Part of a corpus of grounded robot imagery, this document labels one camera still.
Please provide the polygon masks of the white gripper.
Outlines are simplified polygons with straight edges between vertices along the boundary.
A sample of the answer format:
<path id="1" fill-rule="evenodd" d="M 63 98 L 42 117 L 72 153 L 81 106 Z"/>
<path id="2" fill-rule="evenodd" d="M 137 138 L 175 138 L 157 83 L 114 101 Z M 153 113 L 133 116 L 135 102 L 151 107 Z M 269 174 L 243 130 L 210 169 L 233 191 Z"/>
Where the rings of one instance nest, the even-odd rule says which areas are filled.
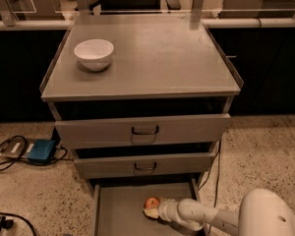
<path id="1" fill-rule="evenodd" d="M 160 205 L 158 208 L 145 208 L 144 214 L 147 217 L 158 219 L 159 217 L 164 221 L 181 222 L 182 219 L 178 212 L 178 202 L 173 199 L 159 198 Z"/>

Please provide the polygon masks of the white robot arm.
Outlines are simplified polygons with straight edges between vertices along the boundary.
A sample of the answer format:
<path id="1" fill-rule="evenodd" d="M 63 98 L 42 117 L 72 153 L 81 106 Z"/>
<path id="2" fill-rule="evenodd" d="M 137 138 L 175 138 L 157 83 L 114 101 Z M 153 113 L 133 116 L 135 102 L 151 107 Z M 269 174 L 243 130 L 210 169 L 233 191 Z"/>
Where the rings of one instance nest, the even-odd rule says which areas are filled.
<path id="1" fill-rule="evenodd" d="M 295 214 L 276 193 L 254 189 L 234 212 L 206 206 L 193 199 L 149 197 L 144 204 L 147 217 L 176 222 L 192 231 L 211 225 L 230 236 L 295 236 Z"/>

